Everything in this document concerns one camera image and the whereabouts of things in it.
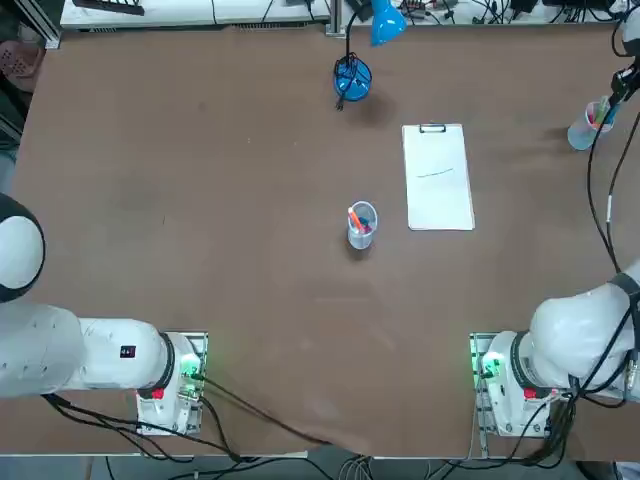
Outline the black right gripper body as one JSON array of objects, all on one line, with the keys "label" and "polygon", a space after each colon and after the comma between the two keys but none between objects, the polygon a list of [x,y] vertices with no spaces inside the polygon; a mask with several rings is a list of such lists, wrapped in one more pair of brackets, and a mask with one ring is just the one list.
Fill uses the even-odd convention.
[{"label": "black right gripper body", "polygon": [[630,99],[638,89],[639,66],[637,64],[614,73],[611,80],[612,99]]}]

